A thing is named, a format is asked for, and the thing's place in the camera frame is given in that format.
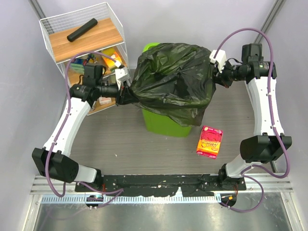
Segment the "green plastic trash bin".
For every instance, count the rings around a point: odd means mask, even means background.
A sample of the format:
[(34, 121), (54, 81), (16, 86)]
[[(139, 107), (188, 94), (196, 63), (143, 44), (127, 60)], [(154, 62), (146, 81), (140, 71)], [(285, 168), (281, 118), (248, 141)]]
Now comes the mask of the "green plastic trash bin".
[(191, 127), (182, 127), (167, 116), (152, 113), (145, 109), (142, 110), (146, 129), (149, 132), (170, 136), (170, 137), (187, 137)]

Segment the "black trash bag roll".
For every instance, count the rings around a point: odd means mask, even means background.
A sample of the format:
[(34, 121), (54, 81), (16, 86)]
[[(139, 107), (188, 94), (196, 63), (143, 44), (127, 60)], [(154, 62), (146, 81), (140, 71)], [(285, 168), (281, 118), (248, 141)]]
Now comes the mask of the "black trash bag roll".
[(69, 42), (73, 42), (82, 35), (84, 35), (86, 32), (88, 32), (90, 29), (95, 27), (97, 25), (98, 21), (95, 18), (92, 18), (88, 22), (86, 22), (84, 25), (82, 25), (80, 28), (69, 34), (66, 38)]

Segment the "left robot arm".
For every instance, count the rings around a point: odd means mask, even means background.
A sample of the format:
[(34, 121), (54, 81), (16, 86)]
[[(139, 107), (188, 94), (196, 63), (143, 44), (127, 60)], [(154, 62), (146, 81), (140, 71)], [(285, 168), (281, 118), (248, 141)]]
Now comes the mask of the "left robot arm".
[(78, 164), (70, 158), (72, 145), (82, 121), (100, 97), (114, 98), (117, 105), (136, 102), (129, 89), (128, 69), (121, 65), (114, 72), (115, 83), (103, 81), (102, 65), (88, 64), (81, 76), (81, 82), (68, 90), (64, 112), (50, 138), (42, 148), (35, 148), (32, 158), (40, 175), (46, 177), (49, 187), (59, 197), (52, 180), (64, 184), (83, 182), (93, 192), (103, 186), (103, 177), (99, 169)]

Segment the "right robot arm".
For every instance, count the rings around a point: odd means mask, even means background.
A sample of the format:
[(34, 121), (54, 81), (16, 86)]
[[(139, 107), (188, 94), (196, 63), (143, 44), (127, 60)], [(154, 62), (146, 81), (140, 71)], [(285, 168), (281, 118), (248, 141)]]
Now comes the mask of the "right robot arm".
[(242, 57), (232, 65), (223, 50), (213, 50), (210, 62), (214, 66), (214, 78), (222, 86), (229, 87), (235, 81), (244, 81), (254, 111), (253, 136), (243, 140), (240, 153), (218, 172), (217, 183), (228, 190), (244, 182), (244, 173), (276, 161), (292, 145), (280, 123), (276, 102), (275, 64), (264, 61), (262, 45), (243, 45)]

